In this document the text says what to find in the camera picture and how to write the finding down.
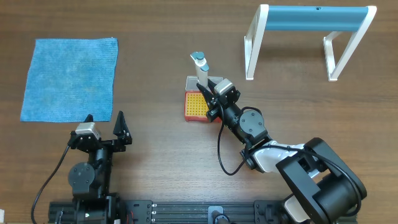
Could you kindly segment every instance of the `black metal base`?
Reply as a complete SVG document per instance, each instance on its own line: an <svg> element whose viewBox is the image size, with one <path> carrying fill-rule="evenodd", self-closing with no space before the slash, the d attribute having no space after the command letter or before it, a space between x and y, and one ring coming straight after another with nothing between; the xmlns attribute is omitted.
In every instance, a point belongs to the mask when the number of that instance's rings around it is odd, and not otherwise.
<svg viewBox="0 0 398 224"><path fill-rule="evenodd" d="M291 223L283 218L281 201L273 200L256 200L253 203L127 200L125 203L129 224L211 224L208 221L208 209L214 206L223 207L223 212L229 217L231 223ZM71 202L50 203L49 223L55 222L56 214L60 210L63 210L62 224L75 224L75 211ZM356 217L349 217L340 218L338 223L356 224L357 222Z"/></svg>

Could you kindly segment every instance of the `white stand leg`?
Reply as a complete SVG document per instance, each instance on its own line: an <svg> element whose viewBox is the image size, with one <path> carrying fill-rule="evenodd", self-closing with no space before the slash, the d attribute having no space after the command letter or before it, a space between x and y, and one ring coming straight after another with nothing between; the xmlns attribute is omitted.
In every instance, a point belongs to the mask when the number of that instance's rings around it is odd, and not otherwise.
<svg viewBox="0 0 398 224"><path fill-rule="evenodd" d="M326 67L328 70L328 78L329 81L337 81L338 76L343 70L344 66L347 64L349 58L353 54L355 48L358 46L361 41L363 35L369 28L374 15L376 14L377 7L376 6L368 6L368 14L366 15L364 21L362 21L361 26L358 31L354 32L351 38L349 39L348 45L343 52L339 62L335 65L335 57L333 55L333 46L331 41L336 38L341 32L333 31L329 35L323 38L323 46L325 48L325 59L326 59Z"/></svg>
<svg viewBox="0 0 398 224"><path fill-rule="evenodd" d="M254 69L256 68L259 56L262 36L266 31L269 6L261 4L250 24L248 33L244 37L244 63L246 80L254 79Z"/></svg>

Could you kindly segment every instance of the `blue bar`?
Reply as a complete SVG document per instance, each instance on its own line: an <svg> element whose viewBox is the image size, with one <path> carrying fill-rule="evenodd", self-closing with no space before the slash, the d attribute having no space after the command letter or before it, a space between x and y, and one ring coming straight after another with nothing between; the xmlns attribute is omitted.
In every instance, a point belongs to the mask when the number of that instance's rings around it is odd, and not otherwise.
<svg viewBox="0 0 398 224"><path fill-rule="evenodd" d="M269 6L266 30L358 31L368 7Z"/></svg>

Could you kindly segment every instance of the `blue towel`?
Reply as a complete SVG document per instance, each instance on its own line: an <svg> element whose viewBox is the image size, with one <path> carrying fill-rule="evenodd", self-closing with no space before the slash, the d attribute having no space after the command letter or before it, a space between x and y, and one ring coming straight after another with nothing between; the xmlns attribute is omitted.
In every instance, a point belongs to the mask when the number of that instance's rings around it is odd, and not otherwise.
<svg viewBox="0 0 398 224"><path fill-rule="evenodd" d="M36 40L21 121L109 121L117 58L116 38Z"/></svg>

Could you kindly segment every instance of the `tabletop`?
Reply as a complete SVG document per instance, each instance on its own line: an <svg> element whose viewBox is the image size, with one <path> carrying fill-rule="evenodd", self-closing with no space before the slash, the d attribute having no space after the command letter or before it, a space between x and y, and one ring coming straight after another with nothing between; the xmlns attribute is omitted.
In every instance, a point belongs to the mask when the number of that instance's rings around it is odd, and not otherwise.
<svg viewBox="0 0 398 224"><path fill-rule="evenodd" d="M35 39L119 42L111 122L119 110L133 143L114 155L111 190L125 199L252 202L282 200L290 189L278 174L243 167L230 177L216 156L220 123L185 122L185 80L195 75L189 54L203 51L211 76L231 80L238 106L255 106L277 141L323 138L363 181L368 197L360 223L397 223L398 2L331 1L331 6L376 5L369 30L337 82L328 82L324 32L266 32L254 81L244 75L244 35L260 4L324 6L325 1L0 1L0 208L7 222L30 222L35 196L57 165L77 123L19 121ZM349 39L334 40L339 57ZM242 145L221 138L227 170ZM49 202L72 199L67 174L87 155L71 150L36 207L47 221Z"/></svg>

